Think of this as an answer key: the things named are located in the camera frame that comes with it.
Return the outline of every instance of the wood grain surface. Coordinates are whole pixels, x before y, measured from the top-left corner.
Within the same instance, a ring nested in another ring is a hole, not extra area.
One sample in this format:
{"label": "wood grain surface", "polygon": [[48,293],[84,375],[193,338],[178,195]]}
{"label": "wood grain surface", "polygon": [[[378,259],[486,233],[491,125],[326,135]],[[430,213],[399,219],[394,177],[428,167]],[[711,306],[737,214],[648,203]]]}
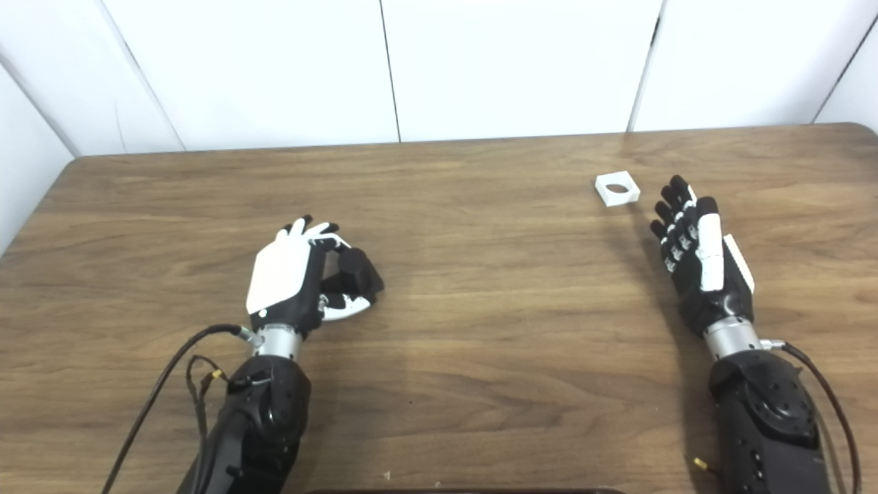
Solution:
{"label": "wood grain surface", "polygon": [[[641,200],[605,208],[594,176],[619,170]],[[0,258],[0,486],[99,491],[170,355],[247,323],[254,255],[310,213],[369,253],[386,292],[306,341],[311,422],[286,492],[717,492],[691,467],[717,456],[711,361],[648,229],[674,173],[717,197],[760,336],[828,375],[874,487],[878,138],[853,125],[76,160]],[[248,354],[225,336],[198,351],[227,371]],[[196,438],[178,370],[115,491],[174,491]]]}

